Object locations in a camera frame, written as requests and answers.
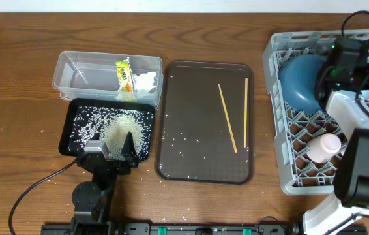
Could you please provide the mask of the dark blue bowl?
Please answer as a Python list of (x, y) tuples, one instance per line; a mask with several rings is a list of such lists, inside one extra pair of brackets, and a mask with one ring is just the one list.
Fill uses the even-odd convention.
[(321, 107), (314, 96), (317, 74), (325, 62), (320, 55), (300, 55), (285, 63), (279, 73), (284, 100), (305, 114), (315, 114)]

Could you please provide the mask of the white tissue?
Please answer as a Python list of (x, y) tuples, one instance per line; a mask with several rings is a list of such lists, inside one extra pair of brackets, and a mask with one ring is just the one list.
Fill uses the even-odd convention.
[(156, 72), (147, 72), (132, 77), (133, 91), (135, 93), (150, 93), (155, 88)]

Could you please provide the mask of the pale pink cup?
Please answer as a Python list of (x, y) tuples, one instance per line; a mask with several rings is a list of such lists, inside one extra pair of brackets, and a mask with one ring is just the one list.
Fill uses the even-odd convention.
[(336, 155), (341, 147), (341, 140), (335, 134), (323, 134), (307, 143), (308, 158), (315, 163), (324, 163)]

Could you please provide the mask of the yellow pandan cake wrapper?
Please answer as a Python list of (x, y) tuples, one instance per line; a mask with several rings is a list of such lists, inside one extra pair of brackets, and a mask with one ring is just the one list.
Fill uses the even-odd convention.
[(132, 71), (129, 59), (117, 61), (115, 63), (117, 69), (117, 78), (119, 82), (119, 91), (133, 92)]

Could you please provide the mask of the wooden chopstick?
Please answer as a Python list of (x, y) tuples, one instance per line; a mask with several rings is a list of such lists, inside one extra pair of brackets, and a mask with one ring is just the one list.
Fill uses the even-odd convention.
[(219, 90), (220, 99), (221, 99), (221, 102), (222, 102), (222, 107), (223, 107), (223, 110), (224, 110), (224, 115), (225, 115), (225, 118), (226, 118), (226, 123), (227, 123), (228, 130), (229, 130), (229, 135), (230, 135), (230, 138), (231, 138), (231, 143), (232, 143), (232, 146), (233, 146), (233, 151), (234, 151), (234, 153), (238, 153), (237, 146), (236, 146), (235, 139), (234, 139), (234, 135), (233, 135), (233, 130), (232, 130), (232, 127), (231, 127), (231, 122), (230, 122), (230, 119), (229, 119), (228, 109), (227, 109), (227, 106), (226, 106), (226, 102), (225, 102), (224, 95), (223, 95), (223, 92), (222, 92), (222, 87), (221, 87), (220, 84), (218, 84), (218, 90)]
[(244, 148), (247, 147), (248, 125), (248, 78), (244, 79)]

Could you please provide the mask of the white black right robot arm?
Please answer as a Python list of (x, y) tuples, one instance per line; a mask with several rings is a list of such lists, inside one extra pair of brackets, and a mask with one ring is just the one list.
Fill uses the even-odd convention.
[(358, 76), (326, 72), (317, 81), (324, 110), (340, 126), (348, 140), (334, 176), (334, 191), (303, 214), (295, 234), (337, 234), (355, 221), (369, 218), (369, 109), (361, 100), (369, 89), (369, 69)]

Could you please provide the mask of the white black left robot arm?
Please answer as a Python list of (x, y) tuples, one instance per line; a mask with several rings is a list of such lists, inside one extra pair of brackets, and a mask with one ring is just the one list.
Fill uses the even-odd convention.
[(90, 140), (76, 157), (78, 167), (92, 173), (73, 190), (74, 217), (67, 234), (115, 234), (108, 219), (109, 209), (119, 175), (128, 175), (139, 165), (132, 133), (127, 133), (120, 160), (109, 159), (109, 149), (103, 140)]

